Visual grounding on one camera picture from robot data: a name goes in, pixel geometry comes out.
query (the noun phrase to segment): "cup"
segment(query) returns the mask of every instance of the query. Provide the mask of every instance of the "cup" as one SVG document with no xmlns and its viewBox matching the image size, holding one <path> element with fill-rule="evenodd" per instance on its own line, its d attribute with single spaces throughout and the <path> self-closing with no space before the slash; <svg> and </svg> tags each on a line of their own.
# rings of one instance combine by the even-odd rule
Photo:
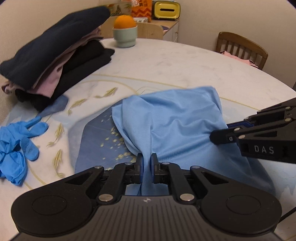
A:
<svg viewBox="0 0 296 241">
<path fill-rule="evenodd" d="M 138 26 L 133 28 L 113 28 L 113 36 L 120 48 L 129 48 L 136 44 Z"/>
</svg>

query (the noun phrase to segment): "rubber glove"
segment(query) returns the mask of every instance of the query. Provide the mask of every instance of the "rubber glove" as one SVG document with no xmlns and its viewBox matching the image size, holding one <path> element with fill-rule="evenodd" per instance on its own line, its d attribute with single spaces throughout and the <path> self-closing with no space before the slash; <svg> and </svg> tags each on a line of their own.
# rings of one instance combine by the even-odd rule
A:
<svg viewBox="0 0 296 241">
<path fill-rule="evenodd" d="M 25 158 L 34 161 L 39 156 L 39 149 L 29 137 L 42 135 L 48 129 L 48 124 L 40 120 L 41 117 L 36 117 L 0 128 L 0 178 L 6 177 L 15 185 L 22 184 L 27 174 Z"/>
</svg>

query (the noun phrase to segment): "pink garment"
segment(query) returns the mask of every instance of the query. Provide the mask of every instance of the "pink garment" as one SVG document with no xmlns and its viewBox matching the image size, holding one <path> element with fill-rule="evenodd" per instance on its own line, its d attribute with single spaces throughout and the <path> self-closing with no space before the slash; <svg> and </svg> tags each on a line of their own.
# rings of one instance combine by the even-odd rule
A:
<svg viewBox="0 0 296 241">
<path fill-rule="evenodd" d="M 28 90 L 28 93 L 39 94 L 51 98 L 59 79 L 62 75 L 63 65 L 71 58 L 79 46 L 84 46 L 88 41 L 100 37 L 100 27 L 84 36 L 81 40 L 71 45 L 60 56 L 58 56 L 43 72 L 39 79 L 34 84 L 33 88 Z M 12 93 L 15 89 L 22 89 L 20 86 L 11 83 L 10 81 L 2 85 L 2 90 L 6 94 Z"/>
<path fill-rule="evenodd" d="M 249 59 L 241 59 L 241 58 L 239 58 L 239 57 L 236 57 L 236 56 L 234 56 L 234 55 L 228 53 L 227 51 L 222 51 L 221 54 L 223 54 L 223 55 L 225 55 L 225 56 L 228 56 L 228 57 L 230 57 L 230 58 L 236 59 L 236 60 L 238 60 L 238 61 L 241 61 L 241 62 L 243 62 L 243 63 L 245 63 L 245 64 L 247 64 L 247 65 L 250 65 L 250 66 L 253 66 L 253 67 L 255 67 L 255 68 L 258 68 L 258 66 L 255 65 L 255 63 L 254 63 L 252 60 L 249 60 Z"/>
</svg>

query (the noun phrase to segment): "orange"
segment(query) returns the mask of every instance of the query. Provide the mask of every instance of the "orange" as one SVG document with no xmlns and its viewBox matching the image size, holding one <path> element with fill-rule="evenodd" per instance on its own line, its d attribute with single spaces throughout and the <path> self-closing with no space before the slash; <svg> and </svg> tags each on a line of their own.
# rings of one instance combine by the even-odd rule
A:
<svg viewBox="0 0 296 241">
<path fill-rule="evenodd" d="M 121 15 L 118 18 L 116 18 L 114 22 L 114 28 L 133 28 L 136 26 L 136 22 L 129 15 Z"/>
</svg>

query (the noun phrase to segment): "chair backrest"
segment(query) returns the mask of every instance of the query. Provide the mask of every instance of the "chair backrest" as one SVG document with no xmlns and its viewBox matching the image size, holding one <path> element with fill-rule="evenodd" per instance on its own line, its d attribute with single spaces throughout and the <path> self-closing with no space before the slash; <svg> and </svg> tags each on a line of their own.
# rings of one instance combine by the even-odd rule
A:
<svg viewBox="0 0 296 241">
<path fill-rule="evenodd" d="M 222 50 L 222 45 L 224 44 L 223 42 L 226 42 L 226 44 L 224 49 Z M 231 53 L 232 55 L 234 55 L 233 52 L 234 50 L 236 50 L 235 56 L 241 59 L 252 60 L 255 64 L 258 65 L 260 70 L 263 69 L 263 66 L 268 57 L 268 53 L 258 44 L 238 34 L 230 32 L 220 32 L 218 35 L 216 52 L 220 53 L 224 50 Z"/>
<path fill-rule="evenodd" d="M 117 16 L 110 17 L 101 26 L 101 36 L 113 38 L 113 26 Z M 161 26 L 152 23 L 137 23 L 138 38 L 143 39 L 163 39 L 163 29 Z"/>
</svg>

